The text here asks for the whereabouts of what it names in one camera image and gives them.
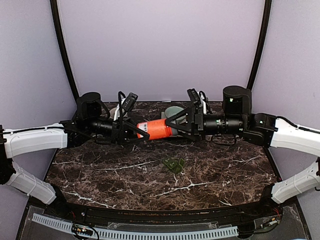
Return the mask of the red pill bottle grey lid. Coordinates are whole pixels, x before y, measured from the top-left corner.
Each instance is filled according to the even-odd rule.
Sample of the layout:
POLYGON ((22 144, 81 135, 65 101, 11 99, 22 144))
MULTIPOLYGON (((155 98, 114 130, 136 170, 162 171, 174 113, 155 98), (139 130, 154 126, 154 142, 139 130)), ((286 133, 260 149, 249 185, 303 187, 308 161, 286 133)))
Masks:
POLYGON ((166 119, 161 118, 152 121, 140 122, 136 127, 149 134, 149 140, 157 140, 177 136, 178 131, 166 125, 166 119))

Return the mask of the green pill organizer box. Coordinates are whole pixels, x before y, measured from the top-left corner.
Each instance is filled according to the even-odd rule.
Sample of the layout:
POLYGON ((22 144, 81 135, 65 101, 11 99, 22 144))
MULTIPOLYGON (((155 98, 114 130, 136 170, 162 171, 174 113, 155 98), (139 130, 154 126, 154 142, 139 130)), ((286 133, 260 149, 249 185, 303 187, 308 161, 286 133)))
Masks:
POLYGON ((181 173, 186 161, 183 158, 167 158, 162 163, 174 174, 181 173))

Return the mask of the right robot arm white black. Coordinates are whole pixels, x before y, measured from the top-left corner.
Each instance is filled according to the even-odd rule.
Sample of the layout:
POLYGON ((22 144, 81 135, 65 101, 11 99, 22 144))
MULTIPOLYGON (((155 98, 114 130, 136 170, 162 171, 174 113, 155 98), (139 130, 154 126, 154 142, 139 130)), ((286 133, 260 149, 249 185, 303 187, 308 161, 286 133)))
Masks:
MULTIPOLYGON (((295 124, 283 116, 252 113, 252 92, 237 85, 223 89, 223 115, 207 114, 206 102, 193 88, 187 91, 191 107, 167 118, 165 125, 194 141, 216 134, 238 135, 244 141, 264 148, 285 148, 320 155, 320 131, 295 124)), ((288 179, 263 189, 255 213, 266 217, 275 205, 310 189, 320 189, 320 160, 288 179)))

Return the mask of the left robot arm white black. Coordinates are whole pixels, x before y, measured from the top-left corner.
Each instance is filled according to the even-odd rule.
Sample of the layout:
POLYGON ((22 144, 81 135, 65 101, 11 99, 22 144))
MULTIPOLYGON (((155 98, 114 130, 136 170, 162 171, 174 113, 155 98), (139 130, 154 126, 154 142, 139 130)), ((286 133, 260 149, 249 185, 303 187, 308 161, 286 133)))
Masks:
POLYGON ((0 130, 0 183, 34 197, 60 218, 67 218, 70 206, 58 187, 46 183, 25 171, 13 158, 26 153, 50 149, 71 149, 89 140, 97 144, 123 145, 147 141, 150 134, 140 129, 125 115, 132 110, 138 96, 118 93, 114 116, 97 92, 88 92, 76 100, 76 112, 71 120, 47 126, 0 130))

